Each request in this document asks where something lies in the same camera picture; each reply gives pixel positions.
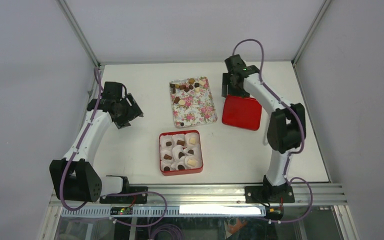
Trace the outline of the red box lid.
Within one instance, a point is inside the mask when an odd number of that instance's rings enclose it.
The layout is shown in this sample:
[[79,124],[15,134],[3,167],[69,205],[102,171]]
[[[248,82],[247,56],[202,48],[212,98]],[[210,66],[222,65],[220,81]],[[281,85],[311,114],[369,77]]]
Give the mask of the red box lid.
[[257,131],[261,124],[262,110],[255,98],[228,95],[224,101],[221,121],[224,125]]

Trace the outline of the red square chocolate box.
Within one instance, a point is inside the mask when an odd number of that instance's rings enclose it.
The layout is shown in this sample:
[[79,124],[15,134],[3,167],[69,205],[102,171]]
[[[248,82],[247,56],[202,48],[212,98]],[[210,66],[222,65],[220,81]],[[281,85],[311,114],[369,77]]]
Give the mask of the red square chocolate box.
[[204,169],[200,133],[197,130],[159,135],[159,169],[163,176],[201,173]]

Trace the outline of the silver metal tweezers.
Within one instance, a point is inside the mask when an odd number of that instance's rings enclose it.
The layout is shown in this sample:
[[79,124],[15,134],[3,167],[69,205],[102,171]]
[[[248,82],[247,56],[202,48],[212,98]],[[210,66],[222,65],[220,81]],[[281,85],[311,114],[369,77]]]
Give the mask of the silver metal tweezers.
[[266,122],[265,122],[265,127],[264,127],[264,134],[263,134],[262,143],[264,146],[267,146],[267,145],[269,145],[268,131],[269,131],[269,125],[270,125],[270,117],[267,115],[265,120],[266,120]]

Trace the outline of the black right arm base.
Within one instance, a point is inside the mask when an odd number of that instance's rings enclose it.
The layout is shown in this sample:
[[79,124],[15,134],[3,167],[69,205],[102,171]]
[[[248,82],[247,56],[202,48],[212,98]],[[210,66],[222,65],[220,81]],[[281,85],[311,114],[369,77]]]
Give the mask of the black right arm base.
[[270,183],[246,185],[244,196],[247,204],[289,204],[295,202],[293,188],[286,182],[278,186],[272,186]]

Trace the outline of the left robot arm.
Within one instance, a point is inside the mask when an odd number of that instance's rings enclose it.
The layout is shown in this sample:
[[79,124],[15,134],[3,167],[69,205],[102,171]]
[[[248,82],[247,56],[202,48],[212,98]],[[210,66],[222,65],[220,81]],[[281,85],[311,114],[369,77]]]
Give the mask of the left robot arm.
[[86,120],[68,152],[62,159],[50,163],[54,191],[61,202],[95,202],[107,195],[118,203],[129,200],[131,190],[125,176],[99,175],[93,165],[110,125],[120,130],[131,126],[131,121],[143,115],[125,85],[105,82],[99,97],[89,102]]

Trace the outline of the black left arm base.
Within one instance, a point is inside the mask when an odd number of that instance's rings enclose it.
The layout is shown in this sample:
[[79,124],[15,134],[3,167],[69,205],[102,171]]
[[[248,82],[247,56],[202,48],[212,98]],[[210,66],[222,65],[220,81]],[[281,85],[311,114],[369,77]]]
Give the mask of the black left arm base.
[[130,186],[121,193],[112,193],[101,197],[100,204],[146,204],[148,201],[149,188],[147,186]]

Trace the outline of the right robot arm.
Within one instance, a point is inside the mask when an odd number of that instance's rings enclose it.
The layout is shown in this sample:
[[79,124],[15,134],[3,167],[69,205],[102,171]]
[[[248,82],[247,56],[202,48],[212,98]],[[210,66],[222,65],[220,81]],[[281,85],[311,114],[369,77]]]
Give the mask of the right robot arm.
[[287,172],[292,155],[299,154],[306,138],[306,111],[301,103],[291,103],[278,95],[265,81],[260,69],[246,65],[234,54],[224,61],[227,72],[222,75],[222,96],[254,97],[268,113],[266,138],[272,149],[270,165],[263,177],[261,195],[276,202],[288,192]]

